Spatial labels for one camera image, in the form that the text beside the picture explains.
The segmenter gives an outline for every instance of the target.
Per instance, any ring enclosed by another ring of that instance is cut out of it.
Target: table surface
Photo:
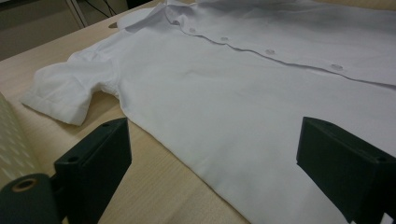
[[[154,7],[159,2],[155,0],[142,7]],[[321,2],[396,10],[394,0]],[[23,106],[19,98],[32,84],[37,69],[65,62],[73,52],[116,33],[117,29],[108,27],[124,14],[0,62],[0,92],[10,102],[48,175],[54,174],[53,163],[93,129],[111,119],[124,117],[119,101],[114,96],[96,93],[86,120],[78,127],[39,114]],[[129,127],[133,163],[100,223],[248,223],[150,134],[131,121]]]

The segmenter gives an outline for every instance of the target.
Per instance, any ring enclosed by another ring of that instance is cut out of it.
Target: shirt sleeve
[[[112,62],[83,50],[66,63],[36,71],[34,83],[21,102],[54,119],[80,125],[95,91],[117,95],[114,82]]]

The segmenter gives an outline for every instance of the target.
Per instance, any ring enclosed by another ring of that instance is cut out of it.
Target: shirt button
[[[273,54],[275,54],[275,51],[273,49],[266,49],[265,53],[268,55],[273,55]]]
[[[334,63],[334,64],[332,64],[332,69],[334,69],[336,71],[342,71],[344,68],[343,68],[343,66]]]

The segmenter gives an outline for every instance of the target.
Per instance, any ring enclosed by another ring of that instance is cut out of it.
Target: white shirt
[[[249,221],[345,223],[296,165],[302,119],[396,155],[395,21],[309,1],[170,2],[38,70],[21,101],[79,125],[108,92]]]

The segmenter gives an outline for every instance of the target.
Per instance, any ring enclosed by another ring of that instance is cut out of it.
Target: wooden table
[[[394,0],[322,1],[396,10]],[[154,7],[158,2],[143,7]],[[124,117],[119,101],[114,96],[96,93],[86,120],[78,127],[39,114],[23,106],[19,98],[32,84],[37,69],[65,62],[73,52],[116,33],[117,29],[108,26],[120,16],[122,14],[0,62],[0,92],[10,102],[48,175],[54,174],[52,164],[94,128],[108,120]],[[133,164],[101,223],[247,223],[150,134],[132,122],[129,124]]]

